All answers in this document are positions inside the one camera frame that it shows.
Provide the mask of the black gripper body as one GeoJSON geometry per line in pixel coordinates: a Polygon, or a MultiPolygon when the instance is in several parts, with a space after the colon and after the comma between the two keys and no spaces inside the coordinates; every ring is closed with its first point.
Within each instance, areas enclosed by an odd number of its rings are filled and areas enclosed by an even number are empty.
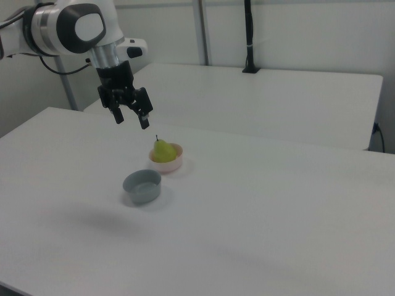
{"type": "Polygon", "coordinates": [[[98,86],[99,97],[104,108],[111,105],[145,104],[145,89],[135,89],[130,63],[125,61],[110,68],[97,68],[101,85],[98,86]]]}

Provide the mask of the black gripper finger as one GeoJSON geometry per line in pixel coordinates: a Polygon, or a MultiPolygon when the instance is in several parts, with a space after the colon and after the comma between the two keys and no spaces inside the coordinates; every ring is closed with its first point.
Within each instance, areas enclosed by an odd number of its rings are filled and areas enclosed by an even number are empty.
{"type": "Polygon", "coordinates": [[[149,127],[149,113],[153,111],[153,106],[146,89],[139,88],[130,91],[127,106],[137,114],[141,128],[147,129],[149,127]]]}
{"type": "Polygon", "coordinates": [[[112,112],[117,124],[121,124],[124,121],[122,111],[120,109],[121,98],[122,96],[119,91],[112,90],[110,92],[109,109],[112,112]]]}

